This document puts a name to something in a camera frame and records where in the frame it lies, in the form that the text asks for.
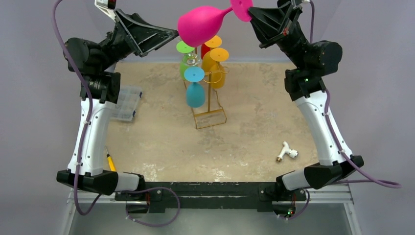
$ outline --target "purple cable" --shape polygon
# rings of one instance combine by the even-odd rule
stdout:
[[[312,0],[310,0],[310,5],[311,5],[310,43],[313,43],[315,7],[314,7],[314,2]]]
[[[65,46],[64,40],[62,39],[61,34],[59,33],[59,29],[58,29],[58,25],[56,23],[56,8],[58,7],[58,5],[62,2],[62,0],[57,0],[55,2],[55,4],[53,5],[53,11],[52,11],[52,26],[53,26],[53,31],[55,32],[56,38],[58,39],[59,44],[62,47],[62,50],[64,51],[65,56],[67,57],[70,65],[73,67],[73,70],[75,71],[76,75],[78,76],[79,80],[82,83],[82,86],[85,88],[85,91],[87,92],[87,96],[88,96],[88,100],[90,103],[89,109],[88,109],[88,114],[87,114],[87,118],[86,118],[86,123],[84,124],[84,128],[82,129],[82,134],[79,140],[79,146],[78,146],[78,155],[77,155],[77,162],[81,162],[81,156],[82,156],[82,147],[84,145],[84,139],[85,139],[85,135],[87,132],[87,127],[88,127],[88,123],[90,123],[91,120],[91,115],[92,115],[92,95],[91,95],[91,91],[88,87],[87,82],[85,81],[85,79],[82,77],[81,72],[79,71],[78,67],[75,64],[75,61],[73,60],[72,56],[70,55],[68,49]],[[83,212],[81,210],[81,207],[79,206],[79,202],[78,202],[78,178],[79,178],[79,169],[80,169],[80,165],[76,166],[75,169],[75,179],[73,181],[73,197],[74,197],[74,201],[75,201],[75,207],[76,210],[78,211],[78,213],[80,215],[87,215],[91,210],[92,207],[94,206],[94,204],[96,203],[96,201],[98,200],[98,198],[101,196],[101,194],[99,194],[94,201],[92,202],[91,206],[88,208],[88,210],[86,212]]]
[[[146,190],[141,190],[141,191],[131,191],[131,192],[128,192],[128,193],[130,193],[130,194],[139,194],[139,193],[144,193],[144,192],[153,191],[153,190],[156,190],[156,189],[164,189],[164,190],[167,190],[167,191],[169,191],[170,193],[172,193],[172,194],[174,195],[174,197],[176,198],[176,200],[177,200],[177,212],[176,212],[176,214],[174,215],[174,217],[173,217],[171,220],[169,220],[169,221],[167,221],[167,222],[165,222],[165,223],[163,223],[163,224],[149,224],[149,223],[142,222],[142,221],[139,221],[139,220],[136,220],[136,219],[132,218],[132,217],[128,214],[127,207],[125,207],[125,213],[127,214],[127,218],[128,218],[128,219],[130,219],[130,220],[131,220],[131,221],[133,221],[133,222],[136,222],[136,223],[139,223],[139,224],[142,224],[142,225],[148,226],[148,227],[154,227],[154,228],[159,228],[159,227],[163,227],[163,226],[169,225],[169,224],[173,223],[173,221],[175,221],[175,220],[176,220],[177,216],[179,216],[179,213],[180,213],[180,199],[179,199],[179,197],[177,196],[177,194],[176,194],[173,190],[171,190],[171,189],[169,189],[169,188],[166,188],[166,187],[156,187],[156,188],[149,188],[149,189],[146,189]]]
[[[84,140],[85,140],[85,135],[86,135],[86,132],[87,132],[87,127],[89,126],[89,123],[91,121],[91,115],[92,115],[92,95],[91,95],[91,91],[90,91],[90,89],[88,87],[87,82],[82,77],[81,71],[79,71],[78,67],[76,66],[75,61],[73,60],[73,58],[70,55],[68,49],[66,48],[65,43],[64,43],[64,41],[62,39],[62,36],[61,36],[61,34],[59,32],[58,25],[57,25],[57,22],[56,22],[56,8],[58,7],[58,5],[61,2],[62,2],[62,0],[57,0],[55,2],[55,4],[53,5],[53,11],[52,11],[52,26],[53,26],[53,31],[55,32],[56,38],[58,39],[58,42],[59,42],[59,44],[60,44],[60,46],[61,46],[61,48],[62,48],[65,56],[67,57],[70,65],[73,67],[76,75],[78,76],[79,80],[81,81],[82,86],[85,88],[85,91],[86,91],[87,96],[88,96],[88,101],[89,101],[89,108],[88,108],[88,114],[87,114],[87,117],[86,117],[86,123],[85,123],[85,125],[84,125],[84,127],[82,129],[81,137],[80,137],[80,140],[79,140],[79,146],[78,146],[78,153],[77,153],[78,155],[77,155],[77,160],[76,161],[79,163],[79,162],[81,162],[81,159],[82,159],[82,157],[81,157],[82,156],[82,148],[83,148],[83,145],[84,145]],[[76,210],[78,211],[78,213],[80,215],[87,215],[87,214],[89,214],[89,212],[91,212],[92,208],[94,207],[95,203],[97,202],[97,200],[101,196],[101,194],[98,194],[97,195],[97,197],[91,203],[90,207],[87,209],[86,212],[83,212],[82,211],[82,209],[81,209],[81,207],[79,205],[79,200],[78,200],[78,178],[79,178],[79,170],[80,170],[80,165],[77,165],[76,166],[76,169],[75,169],[75,178],[74,178],[74,182],[73,182],[73,197],[74,197],[74,201],[75,201],[75,207],[76,207]],[[164,224],[154,225],[154,224],[147,224],[147,223],[144,223],[144,222],[137,221],[137,220],[131,218],[127,214],[128,217],[131,220],[133,220],[134,222],[137,222],[137,223],[146,225],[146,226],[150,226],[150,227],[162,227],[162,226],[165,226],[165,225],[168,225],[168,224],[172,223],[177,218],[177,216],[179,215],[179,212],[180,212],[180,200],[179,200],[179,197],[177,196],[177,194],[173,190],[171,190],[169,188],[159,187],[159,188],[150,188],[150,189],[146,189],[146,190],[143,190],[143,191],[136,191],[136,192],[130,192],[130,193],[143,193],[143,192],[148,192],[148,191],[152,191],[152,190],[155,190],[155,189],[165,189],[165,190],[168,190],[168,191],[170,191],[176,197],[177,203],[178,203],[178,210],[177,210],[176,215],[173,217],[173,219],[171,219],[170,221],[168,221],[167,223],[164,223]]]
[[[304,189],[304,191],[307,193],[307,201],[305,201],[305,205],[304,205],[304,207],[301,209],[301,211],[300,212],[298,212],[298,213],[295,213],[292,217],[290,217],[290,218],[285,218],[285,217],[278,217],[279,219],[284,219],[284,220],[292,220],[292,219],[295,219],[295,218],[297,218],[298,216],[300,216],[304,211],[305,211],[305,209],[307,208],[307,206],[308,206],[308,203],[310,202],[310,192],[308,191],[308,190],[306,190],[306,189]]]
[[[324,113],[328,114],[328,107],[330,104],[330,92],[328,91],[328,89],[325,90],[325,92],[327,93],[327,100],[325,102],[325,107],[324,107]],[[338,149],[343,149],[342,145],[340,144],[339,138],[337,137],[336,133],[334,132],[333,126],[331,125],[331,121],[330,121],[330,115],[325,115],[325,120],[327,121],[327,125],[328,125],[328,129],[330,130],[331,135],[333,136],[334,142],[336,143]],[[384,187],[388,187],[388,188],[402,188],[402,185],[396,182],[392,182],[392,181],[380,181],[377,180],[373,177],[371,177],[370,175],[368,175],[366,172],[362,171],[360,169],[360,167],[358,167],[347,155],[346,153],[342,152],[341,153],[342,156],[346,159],[346,161],[353,167],[355,168],[360,174],[362,174],[363,176],[365,176],[368,180],[377,183],[378,185],[382,185]]]
[[[389,180],[379,180],[380,182],[383,182],[385,184],[396,184],[393,181],[389,181]],[[373,183],[372,180],[343,180],[343,181],[337,181],[334,183],[331,183],[331,185],[339,185],[339,184],[350,184],[350,183]]]

